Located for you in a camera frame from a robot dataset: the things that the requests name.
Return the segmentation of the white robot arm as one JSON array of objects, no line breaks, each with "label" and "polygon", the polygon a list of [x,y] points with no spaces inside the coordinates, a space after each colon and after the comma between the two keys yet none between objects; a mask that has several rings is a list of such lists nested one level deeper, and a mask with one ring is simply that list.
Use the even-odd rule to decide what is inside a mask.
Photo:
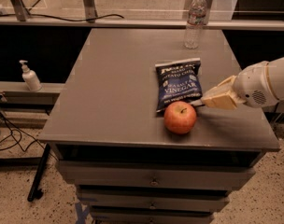
[{"label": "white robot arm", "polygon": [[227,77],[206,91],[203,105],[211,108],[236,109],[238,104],[253,108],[276,105],[284,99],[284,57],[263,61]]}]

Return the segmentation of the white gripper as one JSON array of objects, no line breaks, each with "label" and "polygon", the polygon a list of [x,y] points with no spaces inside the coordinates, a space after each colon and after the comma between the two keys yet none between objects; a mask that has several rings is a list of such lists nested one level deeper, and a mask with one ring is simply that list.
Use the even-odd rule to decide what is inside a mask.
[{"label": "white gripper", "polygon": [[254,108],[275,105],[278,98],[270,77],[274,68],[269,62],[248,66],[237,77],[227,77],[210,89],[211,95],[203,96],[201,101],[207,107],[225,110],[237,109],[240,104]]}]

